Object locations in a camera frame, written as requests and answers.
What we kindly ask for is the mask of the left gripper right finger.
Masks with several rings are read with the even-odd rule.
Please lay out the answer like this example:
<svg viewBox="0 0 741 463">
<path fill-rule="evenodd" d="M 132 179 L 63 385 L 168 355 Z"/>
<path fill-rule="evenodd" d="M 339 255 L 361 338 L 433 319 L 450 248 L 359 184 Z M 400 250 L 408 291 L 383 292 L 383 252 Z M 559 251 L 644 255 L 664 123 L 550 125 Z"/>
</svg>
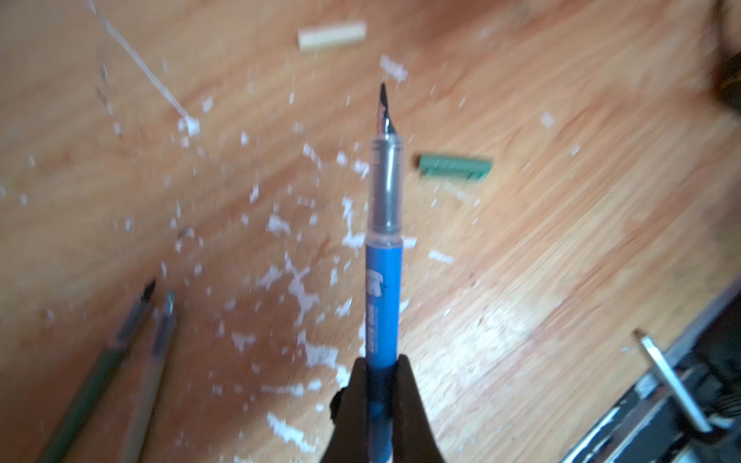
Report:
<svg viewBox="0 0 741 463">
<path fill-rule="evenodd" d="M 406 355 L 399 356 L 393 381 L 393 461 L 443 463 L 417 382 Z"/>
</svg>

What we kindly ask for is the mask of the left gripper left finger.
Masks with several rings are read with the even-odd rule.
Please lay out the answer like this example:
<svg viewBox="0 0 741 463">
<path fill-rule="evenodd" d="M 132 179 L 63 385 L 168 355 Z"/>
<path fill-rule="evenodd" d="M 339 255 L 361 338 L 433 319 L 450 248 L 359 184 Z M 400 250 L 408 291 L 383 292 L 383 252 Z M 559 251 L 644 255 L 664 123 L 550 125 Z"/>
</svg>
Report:
<svg viewBox="0 0 741 463">
<path fill-rule="evenodd" d="M 335 428 L 321 463 L 369 462 L 367 381 L 366 359 L 357 358 L 349 385 L 331 402 Z"/>
</svg>

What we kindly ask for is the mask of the blue pen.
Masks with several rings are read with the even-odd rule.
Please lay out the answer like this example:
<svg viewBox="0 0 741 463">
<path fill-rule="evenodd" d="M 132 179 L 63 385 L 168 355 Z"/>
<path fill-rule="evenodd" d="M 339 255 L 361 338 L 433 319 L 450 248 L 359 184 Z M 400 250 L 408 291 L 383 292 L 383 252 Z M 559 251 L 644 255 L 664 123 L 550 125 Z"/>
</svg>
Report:
<svg viewBox="0 0 741 463">
<path fill-rule="evenodd" d="M 398 361 L 403 271 L 403 140 L 393 125 L 384 84 L 370 168 L 365 244 L 369 460 L 386 462 L 392 456 L 392 377 Z"/>
</svg>

